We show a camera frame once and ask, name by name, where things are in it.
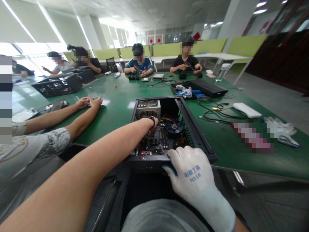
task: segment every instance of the table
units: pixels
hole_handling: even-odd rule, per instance
[[[155,66],[156,63],[162,63],[163,60],[169,60],[169,59],[176,59],[178,56],[152,56],[151,59],[154,61],[154,67],[157,71],[157,67]],[[204,54],[197,54],[195,55],[196,58],[217,58],[218,61],[216,62],[216,65],[213,70],[216,69],[216,66],[218,63],[220,63],[220,66],[223,61],[233,61],[230,65],[230,68],[236,64],[236,63],[245,63],[246,65],[241,70],[240,74],[237,76],[235,82],[233,85],[235,85],[239,78],[242,76],[248,65],[250,64],[253,57],[248,56],[240,56],[240,55],[234,55],[234,54],[228,54],[228,53],[204,53]]]
[[[196,78],[196,76],[189,74],[187,80],[193,78]],[[214,79],[206,77],[205,74],[203,79],[209,82],[215,81]],[[42,108],[54,101],[66,100],[69,104],[74,104],[77,101],[76,96],[81,98],[89,94],[92,97],[97,97],[99,95],[103,98],[106,106],[103,106],[99,110],[90,126],[73,142],[74,144],[88,146],[109,132],[129,123],[136,98],[173,95],[171,88],[163,83],[157,84],[152,88],[147,86],[148,83],[152,84],[155,82],[156,81],[141,82],[141,80],[129,81],[124,73],[121,73],[121,76],[116,79],[113,75],[102,76],[87,84],[87,86],[81,89],[77,94],[69,94],[48,99],[44,98],[29,84],[14,86],[13,115],[25,109],[30,109],[31,107],[34,107],[35,110]],[[235,97],[233,99],[222,100],[221,102],[229,103],[230,105],[235,102],[243,102],[260,112],[263,116],[278,117],[242,92],[235,90],[235,87],[228,81],[223,80],[219,85],[230,89],[227,95],[233,95]],[[237,134],[234,133],[230,125],[204,121],[200,119],[199,116],[203,115],[206,109],[202,108],[194,100],[186,101],[186,103],[220,159],[213,164],[214,167],[309,181],[309,136],[300,130],[293,135],[293,138],[301,145],[300,148],[292,148],[278,143],[277,153],[254,154],[250,153],[245,148],[245,145],[241,142],[241,139],[237,137]],[[55,128],[69,125],[86,110],[87,109],[78,111]],[[236,113],[236,111],[231,109],[226,110],[226,113],[233,114]],[[260,119],[257,119],[257,124],[262,126]]]

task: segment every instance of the black hair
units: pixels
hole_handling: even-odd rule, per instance
[[[181,43],[182,43],[182,47],[192,47],[195,41],[194,41],[194,38],[190,37],[190,38],[182,39]]]
[[[136,43],[132,48],[133,56],[141,56],[144,53],[144,48],[141,43]]]
[[[49,52],[49,53],[47,53],[47,57],[49,57],[49,58],[59,58],[59,59],[62,58],[61,55],[58,52]]]
[[[68,51],[70,51],[70,50],[73,51],[74,55],[76,57],[81,57],[81,56],[89,57],[88,51],[85,48],[83,48],[83,47],[74,47],[74,46],[69,44],[67,46],[67,50]]]

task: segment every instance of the work glove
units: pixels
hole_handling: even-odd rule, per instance
[[[215,186],[212,168],[199,148],[178,147],[167,152],[177,174],[163,166],[171,179],[173,190],[196,208],[215,232],[231,232],[236,216],[228,201]]]

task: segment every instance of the desk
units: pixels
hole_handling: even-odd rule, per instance
[[[121,76],[116,79],[113,75],[98,78],[99,79],[81,89],[77,94],[69,94],[48,99],[44,98],[31,85],[24,84],[14,86],[13,114],[21,112],[24,109],[30,109],[31,107],[35,107],[36,110],[53,101],[66,100],[71,105],[77,101],[76,96],[81,98],[88,94],[92,97],[97,97],[99,95],[104,100],[106,106],[102,106],[90,126],[73,142],[74,144],[88,146],[109,132],[129,123],[136,98],[173,95],[171,88],[163,83],[149,88],[147,84],[153,84],[156,83],[156,81],[129,81],[124,73],[121,73]],[[193,78],[196,78],[196,76],[190,74],[187,80]],[[205,76],[203,78],[209,82],[215,81]],[[223,80],[219,85],[231,89],[227,95],[233,95],[235,97],[235,99],[224,99],[222,102],[229,103],[230,105],[235,102],[243,102],[260,112],[263,116],[278,117],[242,92],[232,90],[235,87],[228,81]],[[292,148],[278,143],[277,153],[250,153],[241,142],[241,139],[234,133],[230,125],[204,121],[200,119],[199,116],[203,115],[206,109],[202,108],[194,100],[186,101],[186,103],[220,159],[213,164],[215,167],[309,181],[309,136],[300,130],[297,130],[297,133],[293,135],[293,138],[301,145],[300,148]],[[55,128],[69,125],[86,110],[87,109],[82,109],[78,111]],[[236,111],[230,109],[226,110],[226,113],[233,114],[236,113]],[[260,126],[262,125],[261,119],[257,119],[257,122]]]
[[[152,56],[151,59],[154,61],[154,67],[155,67],[155,70],[157,71],[157,67],[155,66],[156,63],[162,63],[163,60],[176,59],[177,57],[178,56],[157,56],[157,57]],[[195,55],[195,57],[196,58],[217,58],[218,61],[216,62],[216,65],[213,70],[216,69],[216,66],[219,60],[222,60],[222,62],[223,61],[233,61],[230,65],[230,68],[236,63],[245,63],[246,65],[241,70],[240,74],[237,76],[233,85],[237,83],[237,81],[242,76],[242,74],[244,73],[248,65],[250,64],[251,60],[253,59],[253,57],[233,55],[233,54],[228,54],[228,53],[205,53],[205,54],[197,54]]]

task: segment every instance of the office chair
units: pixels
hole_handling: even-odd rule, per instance
[[[117,68],[117,65],[115,63],[114,57],[106,59],[106,64],[107,64],[107,67],[108,67],[108,71],[111,71],[112,73],[118,72],[118,68]]]

